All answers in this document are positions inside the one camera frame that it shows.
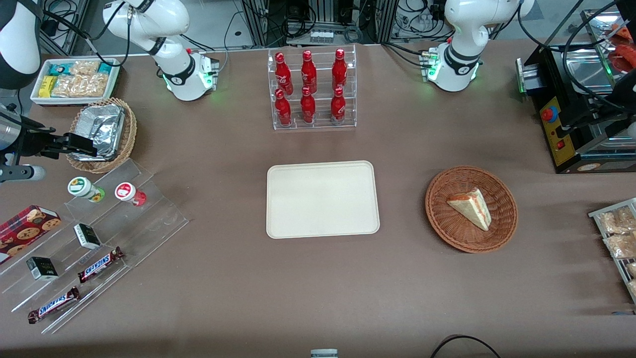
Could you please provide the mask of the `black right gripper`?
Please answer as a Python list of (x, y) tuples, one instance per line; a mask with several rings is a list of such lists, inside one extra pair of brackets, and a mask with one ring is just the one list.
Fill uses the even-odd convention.
[(38, 132), (22, 130), (20, 137), (21, 157), (48, 157), (59, 159), (61, 150), (70, 150), (67, 154), (69, 160), (75, 161), (97, 161), (98, 152), (91, 139), (75, 133), (64, 133), (64, 135), (54, 135), (50, 132)]

